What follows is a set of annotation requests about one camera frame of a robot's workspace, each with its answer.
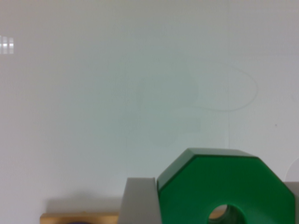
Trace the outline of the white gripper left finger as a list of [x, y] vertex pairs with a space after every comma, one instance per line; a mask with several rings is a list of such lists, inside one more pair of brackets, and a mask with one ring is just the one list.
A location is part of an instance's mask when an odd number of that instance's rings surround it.
[[162, 224], [154, 178], [128, 178], [118, 224]]

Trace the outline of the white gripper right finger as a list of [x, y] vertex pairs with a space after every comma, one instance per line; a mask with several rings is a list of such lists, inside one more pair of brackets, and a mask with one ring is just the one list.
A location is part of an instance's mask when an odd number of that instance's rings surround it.
[[295, 224], [299, 224], [299, 182], [286, 182], [295, 197]]

